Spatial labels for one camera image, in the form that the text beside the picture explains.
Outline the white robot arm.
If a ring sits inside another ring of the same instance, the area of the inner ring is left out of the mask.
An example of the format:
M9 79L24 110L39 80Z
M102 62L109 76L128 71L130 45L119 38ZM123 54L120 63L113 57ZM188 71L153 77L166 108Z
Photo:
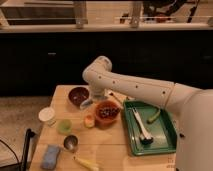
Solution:
M175 170L213 171L213 89L113 73L105 56L88 65L82 77L93 99L110 89L176 114Z

